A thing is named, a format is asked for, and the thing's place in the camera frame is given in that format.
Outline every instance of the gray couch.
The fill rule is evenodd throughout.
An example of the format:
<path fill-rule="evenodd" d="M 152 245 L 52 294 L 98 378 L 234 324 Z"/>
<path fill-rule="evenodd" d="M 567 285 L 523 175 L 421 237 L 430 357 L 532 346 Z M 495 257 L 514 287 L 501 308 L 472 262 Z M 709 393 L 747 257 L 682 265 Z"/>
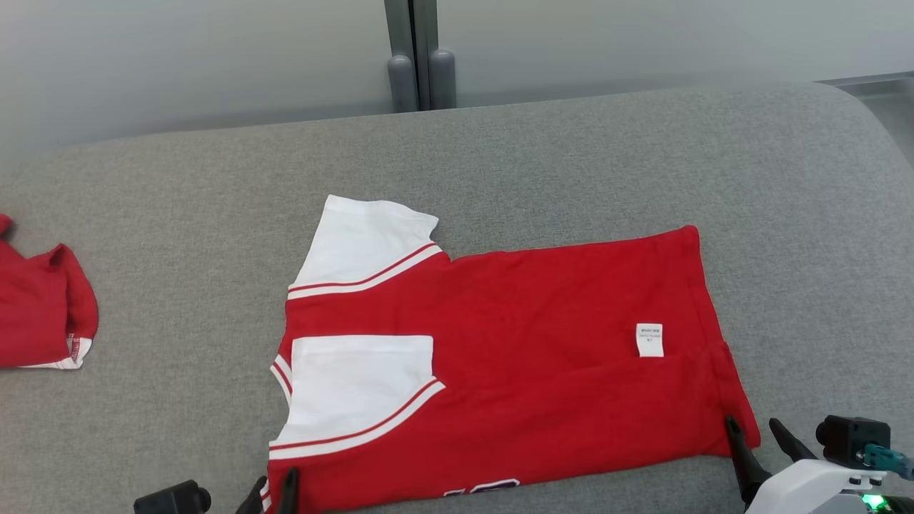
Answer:
<path fill-rule="evenodd" d="M 101 312 L 83 369 L 0 370 L 0 510 L 126 512 L 194 478 L 234 512 L 284 422 L 268 366 L 328 193 L 440 217 L 454 257 L 695 224 L 760 423 L 818 449 L 826 414 L 866 416 L 914 453 L 914 171 L 828 86 L 660 91 L 151 135 L 0 169 L 13 244 L 66 242 Z M 787 466 L 763 432 L 761 462 Z M 373 511 L 741 504 L 730 462 L 699 457 Z"/>

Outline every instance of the folded shirt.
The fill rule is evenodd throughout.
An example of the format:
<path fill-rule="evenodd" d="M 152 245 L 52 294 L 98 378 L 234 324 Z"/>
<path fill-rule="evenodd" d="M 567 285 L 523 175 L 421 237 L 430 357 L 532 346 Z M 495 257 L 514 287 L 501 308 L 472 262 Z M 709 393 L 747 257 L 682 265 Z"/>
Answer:
<path fill-rule="evenodd" d="M 0 236 L 11 223 L 0 214 Z M 98 325 L 95 294 L 69 248 L 27 259 L 0 238 L 0 367 L 78 369 Z"/>

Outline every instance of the floor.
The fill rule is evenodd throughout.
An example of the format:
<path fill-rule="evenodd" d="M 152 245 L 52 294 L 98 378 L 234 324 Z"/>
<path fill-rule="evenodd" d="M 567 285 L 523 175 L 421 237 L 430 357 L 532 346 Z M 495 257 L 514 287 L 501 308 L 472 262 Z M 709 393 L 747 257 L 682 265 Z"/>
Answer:
<path fill-rule="evenodd" d="M 868 107 L 914 166 L 914 74 L 829 80 L 826 83 L 853 94 Z"/>

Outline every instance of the white panel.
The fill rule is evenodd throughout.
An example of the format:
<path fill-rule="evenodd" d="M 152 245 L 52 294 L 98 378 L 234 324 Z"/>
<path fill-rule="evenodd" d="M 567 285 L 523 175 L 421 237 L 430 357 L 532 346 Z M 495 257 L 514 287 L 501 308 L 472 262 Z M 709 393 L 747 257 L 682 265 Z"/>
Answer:
<path fill-rule="evenodd" d="M 909 0 L 438 0 L 458 105 L 914 70 Z"/>
<path fill-rule="evenodd" d="M 3 0 L 0 161 L 163 130 L 391 112 L 382 0 Z"/>

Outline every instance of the printed number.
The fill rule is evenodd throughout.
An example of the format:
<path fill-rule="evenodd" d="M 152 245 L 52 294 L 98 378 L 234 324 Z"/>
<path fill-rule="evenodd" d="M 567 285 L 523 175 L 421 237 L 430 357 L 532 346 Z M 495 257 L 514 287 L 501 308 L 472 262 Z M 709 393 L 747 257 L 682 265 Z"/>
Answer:
<path fill-rule="evenodd" d="M 520 485 L 520 480 L 516 478 L 508 478 L 507 480 L 499 480 L 497 482 L 490 482 L 488 484 L 480 484 L 472 489 L 470 489 L 470 494 L 473 493 L 485 493 L 488 491 L 495 491 L 498 489 L 507 489 L 509 487 L 516 487 Z M 466 488 L 463 489 L 454 489 L 453 491 L 448 491 L 444 493 L 444 496 L 460 496 L 466 492 Z"/>

